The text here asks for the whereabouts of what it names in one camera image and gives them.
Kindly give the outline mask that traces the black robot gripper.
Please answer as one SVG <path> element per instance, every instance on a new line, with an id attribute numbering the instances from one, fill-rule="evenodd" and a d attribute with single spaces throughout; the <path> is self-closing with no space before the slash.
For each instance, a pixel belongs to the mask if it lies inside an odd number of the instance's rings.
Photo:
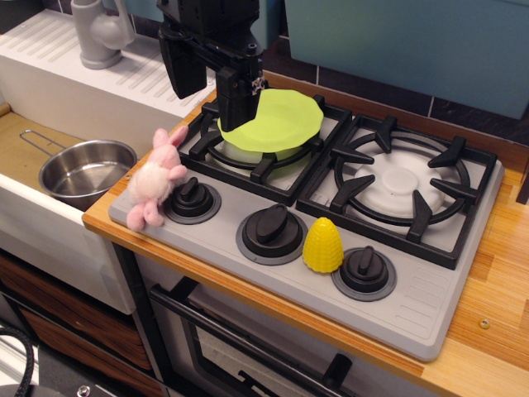
<path id="1" fill-rule="evenodd" d="M 158 1 L 164 21 L 159 43 L 173 91 L 187 98 L 216 72 L 221 128 L 231 132 L 256 117 L 262 79 L 262 47 L 251 32 L 258 1 Z"/>

